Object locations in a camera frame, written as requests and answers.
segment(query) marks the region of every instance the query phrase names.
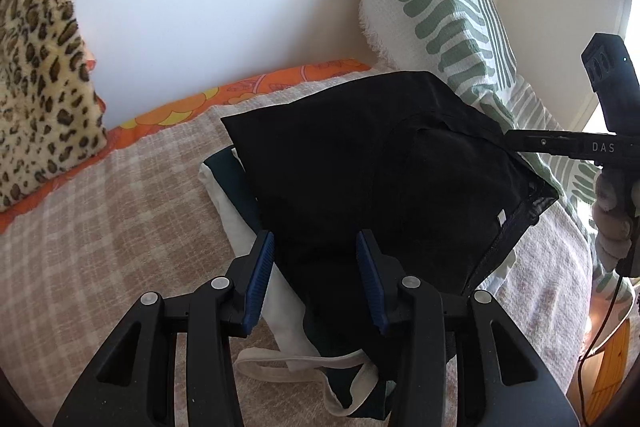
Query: leopard print pillow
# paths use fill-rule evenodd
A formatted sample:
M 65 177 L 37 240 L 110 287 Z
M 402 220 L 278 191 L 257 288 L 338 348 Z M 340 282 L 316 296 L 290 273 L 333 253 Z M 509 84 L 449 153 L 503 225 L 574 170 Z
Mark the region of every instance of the leopard print pillow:
M 72 0 L 0 0 L 0 211 L 107 143 Z

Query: black cloth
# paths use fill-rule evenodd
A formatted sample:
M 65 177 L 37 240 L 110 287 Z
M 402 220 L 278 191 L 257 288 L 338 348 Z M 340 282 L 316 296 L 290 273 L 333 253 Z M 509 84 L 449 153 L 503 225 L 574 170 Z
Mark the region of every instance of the black cloth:
M 396 379 L 400 344 L 371 321 L 356 233 L 372 229 L 408 274 L 469 295 L 558 198 L 495 121 L 430 73 L 354 80 L 222 121 L 284 277 L 383 380 Z
M 260 223 L 258 203 L 246 181 L 244 169 L 232 153 L 233 147 L 232 145 L 225 147 L 209 156 L 203 163 L 209 168 L 244 222 L 255 233 L 258 233 L 263 228 Z M 305 306 L 303 330 L 322 357 L 341 357 L 358 349 L 353 346 L 353 343 L 345 341 L 341 335 L 331 331 L 324 324 L 322 318 L 313 312 L 313 307 L 308 305 Z M 358 366 L 348 369 L 327 368 L 325 370 L 331 390 L 345 409 L 351 405 L 351 382 L 359 369 Z M 385 419 L 391 411 L 393 397 L 392 393 L 387 395 L 386 388 L 387 382 L 379 380 L 363 404 L 349 416 L 376 420 Z

